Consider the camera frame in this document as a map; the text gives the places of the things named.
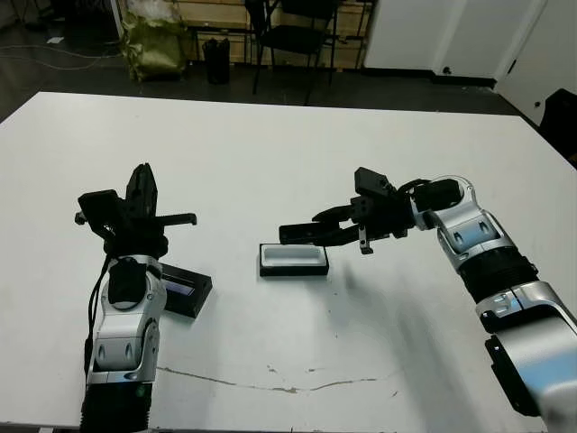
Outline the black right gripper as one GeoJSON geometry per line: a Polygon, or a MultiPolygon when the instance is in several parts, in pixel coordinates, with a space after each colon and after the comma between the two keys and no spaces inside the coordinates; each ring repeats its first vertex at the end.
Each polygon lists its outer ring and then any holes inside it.
{"type": "Polygon", "coordinates": [[[351,199],[351,204],[331,207],[312,217],[317,223],[340,223],[352,220],[355,225],[329,232],[325,247],[342,246],[360,241],[362,253],[373,253],[371,241],[406,237],[415,226],[409,197],[396,189],[376,195],[367,191],[351,199]]]}

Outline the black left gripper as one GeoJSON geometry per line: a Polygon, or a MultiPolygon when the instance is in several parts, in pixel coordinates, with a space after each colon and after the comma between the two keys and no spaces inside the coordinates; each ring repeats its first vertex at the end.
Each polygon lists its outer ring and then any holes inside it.
{"type": "Polygon", "coordinates": [[[141,254],[161,258],[168,252],[166,226],[195,226],[194,213],[157,216],[158,190],[151,165],[139,164],[128,181],[125,202],[103,205],[105,251],[112,256],[141,254]]]}

